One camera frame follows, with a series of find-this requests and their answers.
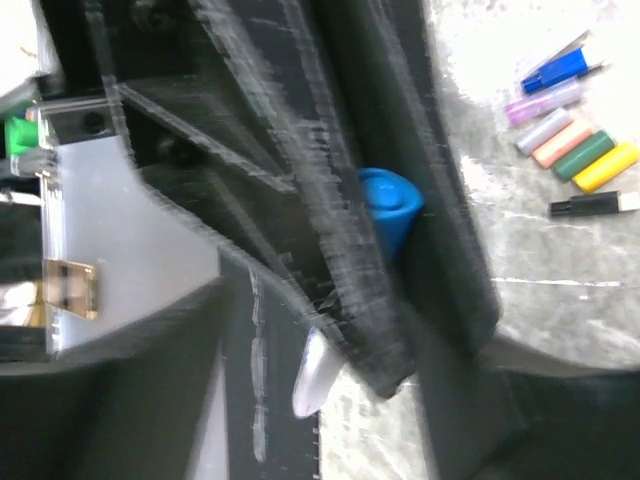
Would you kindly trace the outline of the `orange pen cap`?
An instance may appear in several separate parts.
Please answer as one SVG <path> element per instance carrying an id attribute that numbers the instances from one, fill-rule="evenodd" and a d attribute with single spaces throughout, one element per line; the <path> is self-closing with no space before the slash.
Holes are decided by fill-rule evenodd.
<path id="1" fill-rule="evenodd" d="M 567 127 L 538 147 L 532 153 L 532 157 L 542 168 L 548 169 L 594 132 L 594 126 L 588 121 L 573 120 Z"/>

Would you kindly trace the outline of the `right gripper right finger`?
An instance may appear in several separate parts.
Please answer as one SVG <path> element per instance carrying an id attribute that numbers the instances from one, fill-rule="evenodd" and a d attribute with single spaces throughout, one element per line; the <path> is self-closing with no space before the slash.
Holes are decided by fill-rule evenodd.
<path id="1" fill-rule="evenodd" d="M 639 372 L 494 338 L 466 357 L 414 333 L 423 431 L 441 479 L 636 479 Z"/>

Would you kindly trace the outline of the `black pen cap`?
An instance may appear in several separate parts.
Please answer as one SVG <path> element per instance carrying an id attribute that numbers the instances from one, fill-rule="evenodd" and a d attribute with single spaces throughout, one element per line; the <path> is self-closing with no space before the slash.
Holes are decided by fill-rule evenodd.
<path id="1" fill-rule="evenodd" d="M 639 209 L 638 192 L 608 191 L 572 196 L 568 200 L 549 204 L 550 219 L 611 215 Z"/>

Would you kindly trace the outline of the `yellow pen cap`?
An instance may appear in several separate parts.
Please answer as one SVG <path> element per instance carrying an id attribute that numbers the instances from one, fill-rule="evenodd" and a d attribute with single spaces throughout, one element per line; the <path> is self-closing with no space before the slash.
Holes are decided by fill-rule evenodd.
<path id="1" fill-rule="evenodd" d="M 608 183 L 639 160 L 639 148 L 623 142 L 607 152 L 572 179 L 584 193 L 590 194 Z"/>

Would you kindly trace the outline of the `light blue pen cap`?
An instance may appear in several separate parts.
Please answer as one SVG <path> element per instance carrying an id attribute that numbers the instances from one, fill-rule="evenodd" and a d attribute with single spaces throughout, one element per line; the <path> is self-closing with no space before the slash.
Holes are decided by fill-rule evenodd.
<path id="1" fill-rule="evenodd" d="M 358 177 L 383 251 L 392 259 L 424 207 L 424 198 L 413 183 L 390 170 L 361 168 Z"/>

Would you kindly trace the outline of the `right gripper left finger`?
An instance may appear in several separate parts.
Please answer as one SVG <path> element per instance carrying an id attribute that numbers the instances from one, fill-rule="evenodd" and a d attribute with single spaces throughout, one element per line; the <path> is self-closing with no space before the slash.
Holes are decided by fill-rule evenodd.
<path id="1" fill-rule="evenodd" d="M 184 479 L 230 319 L 213 280 L 46 362 L 1 367 L 5 479 Z"/>

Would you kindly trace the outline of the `grey pen cap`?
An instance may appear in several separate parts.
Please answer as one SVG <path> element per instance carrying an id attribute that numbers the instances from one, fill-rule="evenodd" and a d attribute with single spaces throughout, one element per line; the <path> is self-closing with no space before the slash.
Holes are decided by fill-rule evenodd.
<path id="1" fill-rule="evenodd" d="M 562 131 L 573 121 L 572 115 L 564 108 L 557 108 L 522 133 L 515 142 L 517 150 L 529 156 L 534 150 Z"/>

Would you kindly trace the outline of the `purple pen cap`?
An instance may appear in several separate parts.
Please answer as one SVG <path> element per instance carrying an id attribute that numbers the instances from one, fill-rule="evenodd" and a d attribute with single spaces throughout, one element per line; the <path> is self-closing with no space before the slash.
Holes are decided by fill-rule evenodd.
<path id="1" fill-rule="evenodd" d="M 507 105 L 505 108 L 506 117 L 512 126 L 517 127 L 557 108 L 578 101 L 582 94 L 583 86 L 580 81 L 571 78 Z"/>

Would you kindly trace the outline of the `dark blue pen cap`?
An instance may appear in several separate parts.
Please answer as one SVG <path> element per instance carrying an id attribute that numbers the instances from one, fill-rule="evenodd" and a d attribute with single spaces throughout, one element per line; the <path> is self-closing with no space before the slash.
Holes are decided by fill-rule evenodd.
<path id="1" fill-rule="evenodd" d="M 588 71 L 589 65 L 583 48 L 580 47 L 541 66 L 521 82 L 521 87 L 526 95 L 531 95 L 569 78 L 584 75 Z"/>

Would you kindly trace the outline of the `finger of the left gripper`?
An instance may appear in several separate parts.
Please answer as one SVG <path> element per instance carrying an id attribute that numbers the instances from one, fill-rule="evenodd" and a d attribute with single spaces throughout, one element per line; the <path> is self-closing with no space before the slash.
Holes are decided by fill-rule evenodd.
<path id="1" fill-rule="evenodd" d="M 144 181 L 270 269 L 379 397 L 415 369 L 304 1 L 44 1 Z"/>
<path id="2" fill-rule="evenodd" d="M 397 262 L 407 299 L 459 353 L 500 315 L 437 102 L 419 1 L 317 1 L 315 19 L 368 166 L 413 183 L 425 207 Z"/>

